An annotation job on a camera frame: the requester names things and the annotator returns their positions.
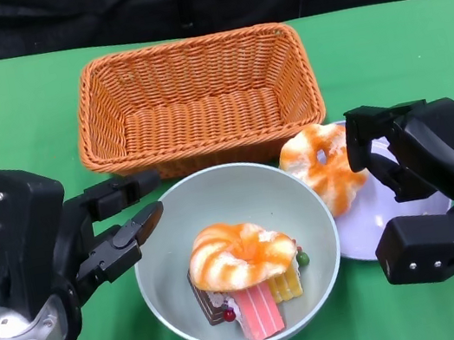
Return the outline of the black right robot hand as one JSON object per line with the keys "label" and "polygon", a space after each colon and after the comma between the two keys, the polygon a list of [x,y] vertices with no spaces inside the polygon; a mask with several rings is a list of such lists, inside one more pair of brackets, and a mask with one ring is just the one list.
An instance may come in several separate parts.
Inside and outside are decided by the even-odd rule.
{"label": "black right robot hand", "polygon": [[454,200],[454,100],[364,106],[344,116],[352,171],[368,170],[401,203],[435,192]]}

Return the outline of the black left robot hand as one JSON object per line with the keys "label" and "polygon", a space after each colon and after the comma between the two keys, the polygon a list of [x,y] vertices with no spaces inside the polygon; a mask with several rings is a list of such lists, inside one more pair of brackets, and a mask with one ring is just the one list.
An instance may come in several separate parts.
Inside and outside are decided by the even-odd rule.
{"label": "black left robot hand", "polygon": [[154,201],[124,225],[99,235],[93,224],[138,204],[158,186],[156,170],[115,177],[87,188],[63,204],[55,242],[53,292],[62,302],[66,323],[64,340],[76,340],[82,328],[81,307],[105,282],[112,283],[142,258],[140,247],[150,237],[164,210]]}

